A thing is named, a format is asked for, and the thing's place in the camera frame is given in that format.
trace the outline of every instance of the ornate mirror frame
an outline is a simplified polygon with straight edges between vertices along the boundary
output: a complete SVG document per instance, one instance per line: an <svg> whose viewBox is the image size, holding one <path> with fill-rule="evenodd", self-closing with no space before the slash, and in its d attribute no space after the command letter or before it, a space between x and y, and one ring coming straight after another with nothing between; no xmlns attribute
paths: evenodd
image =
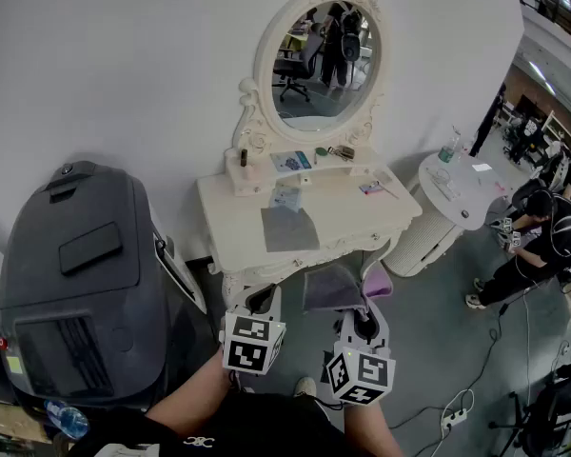
<svg viewBox="0 0 571 457"><path fill-rule="evenodd" d="M372 32L371 74L362 96L335 117L335 123L319 131L290 127L273 103L272 74L275 56L293 22L322 3L346 1L364 11ZM250 156L295 150L300 145L347 144L367 146L372 133L372 110L382 94L388 65L387 26L376 0L290 0L273 17L256 51L253 78L239 85L245 107L233 138L233 147L247 149Z"/></svg>

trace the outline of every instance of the chair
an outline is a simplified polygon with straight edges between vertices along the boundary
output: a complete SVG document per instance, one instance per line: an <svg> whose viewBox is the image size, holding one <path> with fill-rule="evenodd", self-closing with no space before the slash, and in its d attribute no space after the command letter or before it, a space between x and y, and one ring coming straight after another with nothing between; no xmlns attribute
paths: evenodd
<svg viewBox="0 0 571 457"><path fill-rule="evenodd" d="M278 74L285 83L274 83L273 87L283 88L279 100L284 101L284 95L289 89L302 94L307 102L311 99L306 93L306 86L296 83L297 79L309 79L315 74L315 61L320 47L324 43L324 31L321 24L313 24L306 38L306 45L301 50L299 59L280 58L275 60L273 73Z"/></svg>
<svg viewBox="0 0 571 457"><path fill-rule="evenodd" d="M512 435L499 457L503 457L512 444L514 447L522 447L530 457L541 457L548 449L556 451L553 455L571 451L570 448L559 451L567 430L571 429L571 365L559 368L557 374L565 379L546 385L531 407L522 408L518 395L510 393L516 412L514 425L498 425L495 422L488 424L491 429L512 429Z"/></svg>

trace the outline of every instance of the water bottle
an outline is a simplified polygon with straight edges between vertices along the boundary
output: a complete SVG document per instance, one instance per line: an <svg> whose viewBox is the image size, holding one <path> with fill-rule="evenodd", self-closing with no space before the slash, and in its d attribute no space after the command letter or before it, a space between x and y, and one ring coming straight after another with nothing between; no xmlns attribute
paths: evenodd
<svg viewBox="0 0 571 457"><path fill-rule="evenodd" d="M45 400L50 421L72 440L78 440L89 431L89 420L75 407L61 401Z"/></svg>
<svg viewBox="0 0 571 457"><path fill-rule="evenodd" d="M443 163L450 162L450 160L453 158L453 155L455 154L455 149L457 148L457 144L459 144L459 141L461 139L461 134L457 129L455 129L454 126L453 130L454 133L450 136L448 142L440 149L440 152L438 153L438 158Z"/></svg>

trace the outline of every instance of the oval mirror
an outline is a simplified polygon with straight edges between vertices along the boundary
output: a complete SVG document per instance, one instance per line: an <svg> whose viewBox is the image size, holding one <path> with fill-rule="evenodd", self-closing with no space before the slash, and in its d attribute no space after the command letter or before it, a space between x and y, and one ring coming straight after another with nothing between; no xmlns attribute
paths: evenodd
<svg viewBox="0 0 571 457"><path fill-rule="evenodd" d="M290 127L320 131L355 107L370 81L372 29L347 1L324 2L293 22L275 57L275 109Z"/></svg>

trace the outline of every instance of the gray cloth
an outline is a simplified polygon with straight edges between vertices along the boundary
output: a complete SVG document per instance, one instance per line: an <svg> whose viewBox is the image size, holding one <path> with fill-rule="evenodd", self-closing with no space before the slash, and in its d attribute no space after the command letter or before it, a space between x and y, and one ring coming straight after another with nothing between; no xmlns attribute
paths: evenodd
<svg viewBox="0 0 571 457"><path fill-rule="evenodd" d="M286 207L261 209L265 228L266 252L319 250L315 224L305 209L293 211Z"/></svg>
<svg viewBox="0 0 571 457"><path fill-rule="evenodd" d="M366 312L360 286L347 268L330 264L305 273L304 311L346 308Z"/></svg>

